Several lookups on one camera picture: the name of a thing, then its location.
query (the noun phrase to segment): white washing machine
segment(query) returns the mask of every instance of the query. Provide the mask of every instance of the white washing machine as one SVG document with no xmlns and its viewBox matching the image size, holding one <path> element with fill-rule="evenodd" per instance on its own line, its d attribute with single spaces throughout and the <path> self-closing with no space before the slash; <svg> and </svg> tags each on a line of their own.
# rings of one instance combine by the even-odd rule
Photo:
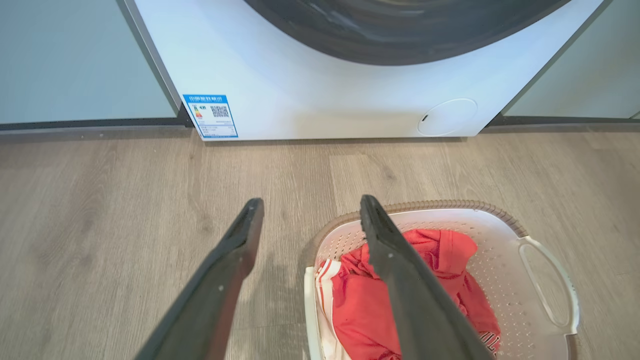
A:
<svg viewBox="0 0 640 360">
<path fill-rule="evenodd" d="M 305 28 L 299 14 L 282 7 L 286 2 L 302 3 L 306 15 L 320 13 L 321 26 L 334 37 Z M 420 18 L 420 26 L 433 31 L 419 34 L 419 46 L 412 47 L 413 38 L 405 41 L 407 29 L 381 35 L 366 28 L 376 26 L 372 4 L 403 2 L 459 6 L 444 9 L 445 17 Z M 220 141 L 474 136 L 601 2 L 549 0 L 546 8 L 516 20 L 507 9 L 506 18 L 491 19 L 497 27 L 477 38 L 462 34 L 466 38 L 458 44 L 440 39 L 467 29 L 471 20 L 451 15 L 464 11 L 464 0 L 135 0 L 134 5 L 200 136 Z M 342 8 L 326 8 L 335 4 Z M 349 6 L 368 7 L 366 26 Z M 414 13 L 402 10 L 399 16 Z M 482 23 L 474 26 L 476 32 L 484 29 Z M 355 45 L 349 32 L 356 32 Z M 405 43 L 397 45 L 396 35 Z M 423 45 L 425 38 L 431 43 Z"/>
</svg>

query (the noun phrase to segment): basket rim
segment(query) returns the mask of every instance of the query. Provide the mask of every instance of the basket rim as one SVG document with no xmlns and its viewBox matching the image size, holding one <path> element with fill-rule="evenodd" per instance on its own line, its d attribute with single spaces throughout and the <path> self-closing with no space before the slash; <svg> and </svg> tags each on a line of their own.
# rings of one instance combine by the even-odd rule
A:
<svg viewBox="0 0 640 360">
<path fill-rule="evenodd" d="M 405 213 L 407 211 L 416 210 L 434 210 L 434 209 L 472 209 L 489 213 L 507 224 L 511 230 L 520 238 L 528 236 L 529 234 L 520 224 L 520 222 L 510 215 L 508 212 L 495 205 L 489 204 L 479 200 L 425 200 L 425 201 L 412 201 L 412 202 L 400 202 L 397 204 L 384 205 L 383 208 L 387 214 Z M 359 211 L 353 211 L 344 215 L 341 215 L 333 220 L 329 221 L 313 238 L 312 246 L 307 256 L 307 266 L 314 266 L 316 263 L 317 252 L 322 244 L 324 238 L 329 235 L 333 230 L 348 222 L 358 220 L 360 218 Z"/>
</svg>

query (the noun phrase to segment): wood grain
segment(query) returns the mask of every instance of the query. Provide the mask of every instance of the wood grain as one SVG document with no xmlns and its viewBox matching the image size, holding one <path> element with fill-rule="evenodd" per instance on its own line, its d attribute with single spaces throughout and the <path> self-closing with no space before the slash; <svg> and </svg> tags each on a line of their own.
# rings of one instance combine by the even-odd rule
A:
<svg viewBox="0 0 640 360">
<path fill-rule="evenodd" d="M 516 216 L 580 298 L 579 359 L 640 352 L 640 133 L 204 144 L 188 130 L 0 136 L 3 359 L 128 359 L 246 200 L 259 257 L 228 359 L 308 359 L 305 254 L 331 219 L 474 199 Z"/>
</svg>

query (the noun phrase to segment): laundry basket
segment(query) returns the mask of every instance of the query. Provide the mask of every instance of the laundry basket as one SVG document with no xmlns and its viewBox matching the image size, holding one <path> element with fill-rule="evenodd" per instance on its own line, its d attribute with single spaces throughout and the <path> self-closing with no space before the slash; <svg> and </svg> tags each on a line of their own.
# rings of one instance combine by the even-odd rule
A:
<svg viewBox="0 0 640 360">
<path fill-rule="evenodd" d="M 497 358 L 566 360 L 570 338 L 577 332 L 578 300 L 558 260 L 512 216 L 495 206 L 465 200 L 411 202 L 385 206 L 403 233 L 412 229 L 448 229 L 470 236 L 478 245 L 467 270 L 482 286 L 501 329 Z M 323 359 L 318 327 L 314 274 L 327 260 L 364 245 L 360 215 L 350 213 L 327 224 L 315 237 L 316 247 L 305 270 L 305 316 L 311 360 Z M 545 260 L 560 295 L 552 299 L 536 280 L 531 257 Z M 559 320 L 557 306 L 565 308 Z"/>
</svg>

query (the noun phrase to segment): round dark door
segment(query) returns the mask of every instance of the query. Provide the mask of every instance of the round dark door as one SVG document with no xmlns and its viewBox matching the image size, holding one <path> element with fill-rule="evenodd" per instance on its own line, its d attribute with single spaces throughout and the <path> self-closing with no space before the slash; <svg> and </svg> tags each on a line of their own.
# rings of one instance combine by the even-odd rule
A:
<svg viewBox="0 0 640 360">
<path fill-rule="evenodd" d="M 245 0 L 289 36 L 371 65 L 442 60 L 489 45 L 569 0 Z"/>
</svg>

